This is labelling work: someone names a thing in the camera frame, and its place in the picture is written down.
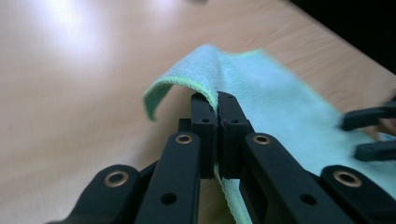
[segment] wooden table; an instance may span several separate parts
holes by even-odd
[[[379,105],[396,76],[285,0],[3,1],[0,223],[66,217],[112,164],[159,159],[190,94],[174,88],[147,119],[145,89],[193,49],[263,48],[341,111]],[[232,223],[203,181],[200,223]]]

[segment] screw hole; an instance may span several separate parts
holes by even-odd
[[[361,180],[350,172],[335,171],[333,176],[338,182],[348,187],[358,188],[362,184]]]
[[[115,171],[106,176],[105,185],[111,188],[116,188],[125,184],[128,178],[128,173],[125,171]]]
[[[309,205],[315,205],[317,204],[317,200],[310,194],[302,194],[300,196],[300,199],[303,203],[309,204]]]
[[[170,205],[177,201],[177,196],[174,193],[167,193],[161,197],[161,202],[166,205]]]
[[[261,145],[267,145],[267,144],[270,144],[270,142],[271,142],[271,140],[267,136],[264,136],[264,135],[256,135],[253,137],[253,140],[256,143],[261,144]]]
[[[182,134],[176,137],[176,141],[180,144],[188,144],[192,142],[192,137],[186,134]]]

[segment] wood grain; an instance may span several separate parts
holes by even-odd
[[[378,105],[396,77],[284,0],[3,1],[0,6],[0,223],[62,219],[112,164],[159,159],[191,91],[148,121],[144,90],[205,43],[262,48],[341,111]],[[232,223],[204,181],[200,223]]]

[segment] microfiber cloth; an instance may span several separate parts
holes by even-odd
[[[174,84],[200,92],[215,111],[218,91],[234,95],[255,131],[277,138],[305,170],[320,175],[325,166],[345,165],[396,198],[395,162],[355,160],[356,145],[373,139],[360,130],[341,131],[343,115],[263,50],[232,54],[210,45],[196,49],[146,91],[144,103],[151,119]],[[236,223],[251,223],[239,180],[218,180]]]

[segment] black plastic part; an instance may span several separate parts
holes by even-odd
[[[240,178],[243,160],[241,143],[254,130],[236,98],[219,92],[219,175],[228,179]]]
[[[396,223],[395,200],[360,172],[341,165],[328,166],[320,181],[356,223]]]
[[[380,119],[389,119],[392,115],[383,107],[362,109],[348,112],[344,115],[341,128],[350,131],[371,125],[378,125]]]
[[[125,183],[117,187],[105,184],[107,175],[123,171],[128,174]],[[139,173],[130,166],[114,165],[99,172],[81,193],[73,211],[63,221],[50,224],[117,224],[132,222],[137,209],[132,204],[138,193]]]
[[[135,223],[197,222],[199,149],[200,139],[194,133],[180,132],[169,137]]]
[[[191,97],[191,132],[201,139],[201,178],[215,176],[218,126],[212,106],[201,93],[195,93]]]
[[[255,178],[266,199],[260,204],[266,210],[248,209],[251,217],[258,217],[257,223],[353,223],[273,136],[249,134],[243,155],[251,174],[244,172],[241,183],[257,191]],[[246,204],[255,204],[249,192],[241,189]]]
[[[396,141],[358,145],[355,158],[359,161],[396,160]]]
[[[191,119],[179,119],[178,120],[178,131],[179,132],[191,132]]]

